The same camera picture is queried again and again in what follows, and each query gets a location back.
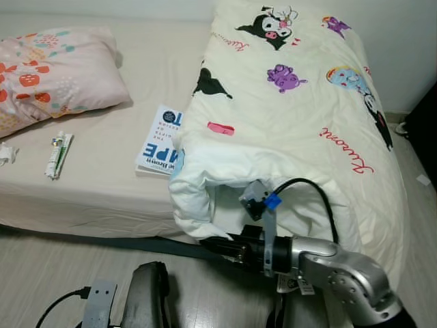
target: book cover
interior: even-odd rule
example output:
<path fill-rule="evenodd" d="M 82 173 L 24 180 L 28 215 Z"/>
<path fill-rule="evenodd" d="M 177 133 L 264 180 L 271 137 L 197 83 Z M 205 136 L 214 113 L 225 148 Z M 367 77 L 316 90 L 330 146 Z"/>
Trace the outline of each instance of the book cover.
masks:
<path fill-rule="evenodd" d="M 167 106 L 159 106 L 149 135 L 137 156 L 136 172 L 166 175 L 173 172 L 178 152 L 171 138 L 179 131 L 183 115 Z"/>

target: white bed sheet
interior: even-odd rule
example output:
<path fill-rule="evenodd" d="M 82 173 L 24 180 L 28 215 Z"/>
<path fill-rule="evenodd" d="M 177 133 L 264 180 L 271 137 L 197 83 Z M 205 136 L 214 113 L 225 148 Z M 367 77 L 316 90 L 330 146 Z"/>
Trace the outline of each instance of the white bed sheet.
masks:
<path fill-rule="evenodd" d="M 0 14 L 1 37 L 72 25 L 111 28 L 133 103 L 49 120 L 2 139 L 20 150 L 14 164 L 0 167 L 0 224 L 83 236 L 188 240 L 173 221 L 168 178 L 137 177 L 134 161 L 159 104 L 178 111 L 188 107 L 210 24 Z M 60 179 L 51 181 L 44 170 L 50 140 L 59 130 L 73 133 L 74 140 Z"/>

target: wooden floor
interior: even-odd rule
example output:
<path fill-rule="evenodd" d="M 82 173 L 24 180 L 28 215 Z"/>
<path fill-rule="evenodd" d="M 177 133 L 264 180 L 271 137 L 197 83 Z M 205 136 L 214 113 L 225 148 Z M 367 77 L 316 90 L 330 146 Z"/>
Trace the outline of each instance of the wooden floor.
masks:
<path fill-rule="evenodd" d="M 393 136 L 411 211 L 410 251 L 399 294 L 419 328 L 437 327 L 436 192 L 416 181 L 423 168 L 403 138 Z M 165 262 L 171 275 L 170 304 L 180 328 L 264 328 L 274 285 L 262 277 L 207 262 L 144 251 L 53 241 L 0 232 L 0 328 L 35 327 L 62 294 L 97 278 L 118 284 L 112 322 L 121 321 L 132 272 L 139 264 Z M 85 301 L 69 299 L 45 327 L 75 327 Z"/>

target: pillow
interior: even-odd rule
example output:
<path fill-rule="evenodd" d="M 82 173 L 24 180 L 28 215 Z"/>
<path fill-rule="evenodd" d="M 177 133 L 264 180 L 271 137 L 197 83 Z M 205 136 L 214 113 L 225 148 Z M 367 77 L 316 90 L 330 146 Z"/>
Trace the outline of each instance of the pillow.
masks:
<path fill-rule="evenodd" d="M 0 137 L 50 117 L 130 100 L 107 27 L 49 29 L 0 43 Z"/>

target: white wall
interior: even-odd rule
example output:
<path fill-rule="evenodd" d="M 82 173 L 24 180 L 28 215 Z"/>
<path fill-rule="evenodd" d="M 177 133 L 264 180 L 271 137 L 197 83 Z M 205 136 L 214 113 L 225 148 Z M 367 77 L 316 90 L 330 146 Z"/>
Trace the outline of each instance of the white wall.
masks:
<path fill-rule="evenodd" d="M 437 78 L 436 0 L 312 1 L 363 39 L 384 110 L 408 113 Z M 211 21 L 216 0 L 0 0 L 2 12 Z M 265 0 L 270 5 L 276 0 Z"/>

